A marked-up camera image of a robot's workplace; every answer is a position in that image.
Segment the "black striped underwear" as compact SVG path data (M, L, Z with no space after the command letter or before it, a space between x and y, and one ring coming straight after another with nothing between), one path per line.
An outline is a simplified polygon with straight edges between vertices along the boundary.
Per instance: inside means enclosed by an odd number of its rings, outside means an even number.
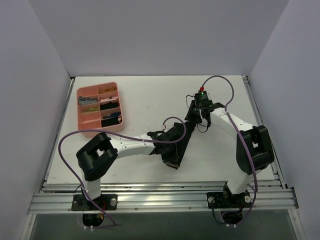
M185 134L184 138L176 143L177 144L176 145L177 153L179 156L178 165L167 165L167 166L174 168L174 169L178 169L181 165L181 162L182 162L183 157L185 155L188 143L190 141L190 138L192 136L193 131L195 130L196 124L194 124L193 122L190 122L190 121L186 121L185 126L186 126L186 134Z

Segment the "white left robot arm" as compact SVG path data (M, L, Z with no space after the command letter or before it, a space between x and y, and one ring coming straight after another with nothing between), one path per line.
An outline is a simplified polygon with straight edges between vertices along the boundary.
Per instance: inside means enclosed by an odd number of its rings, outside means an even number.
M103 177L116 159L135 155L161 155L169 153L173 143L183 136L181 124L167 131L150 131L137 136L136 140L123 137L112 138L102 132L93 137L77 153L84 183L83 204L95 210L101 203L101 177Z

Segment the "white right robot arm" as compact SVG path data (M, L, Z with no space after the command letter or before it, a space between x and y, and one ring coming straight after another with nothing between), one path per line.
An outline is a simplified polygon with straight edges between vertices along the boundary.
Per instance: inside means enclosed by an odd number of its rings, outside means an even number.
M214 103L204 90L195 93L185 117L208 130L212 125L224 130L236 141L235 160L237 169L222 193L223 203L234 206L240 194L247 190L257 175L275 160L271 138L264 125L255 126L227 111L225 105Z

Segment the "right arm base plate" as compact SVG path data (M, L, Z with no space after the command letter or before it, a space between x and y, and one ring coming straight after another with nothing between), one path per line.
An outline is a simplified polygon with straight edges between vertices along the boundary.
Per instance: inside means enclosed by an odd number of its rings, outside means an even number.
M206 198L207 206L214 209L249 208L252 203L252 198L248 191L240 194L231 194L226 190L207 192Z

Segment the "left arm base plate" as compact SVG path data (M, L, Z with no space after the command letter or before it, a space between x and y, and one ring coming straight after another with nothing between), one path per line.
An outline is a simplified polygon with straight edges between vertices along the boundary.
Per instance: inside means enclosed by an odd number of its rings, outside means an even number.
M117 209L118 196L116 194L102 194L93 201L103 210L114 211ZM75 194L72 199L71 210L97 211L98 208L84 194Z

